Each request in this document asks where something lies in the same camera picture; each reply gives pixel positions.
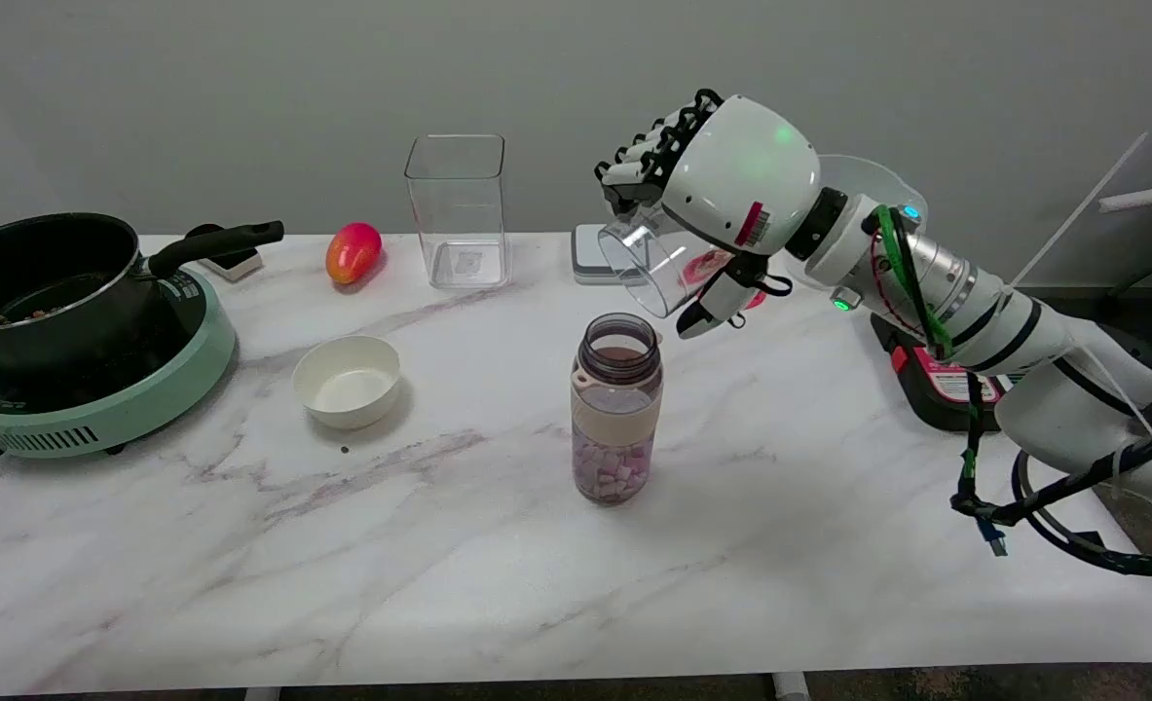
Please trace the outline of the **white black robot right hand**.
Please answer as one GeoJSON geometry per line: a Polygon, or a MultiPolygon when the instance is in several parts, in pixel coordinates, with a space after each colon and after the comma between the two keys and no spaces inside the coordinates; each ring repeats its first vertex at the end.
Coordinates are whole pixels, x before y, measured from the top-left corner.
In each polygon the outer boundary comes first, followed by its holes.
{"type": "Polygon", "coordinates": [[[791,294],[770,261],[819,201],[813,146],[743,94],[704,89],[635,134],[594,177],[611,205],[599,247],[638,305],[692,340],[791,294]]]}

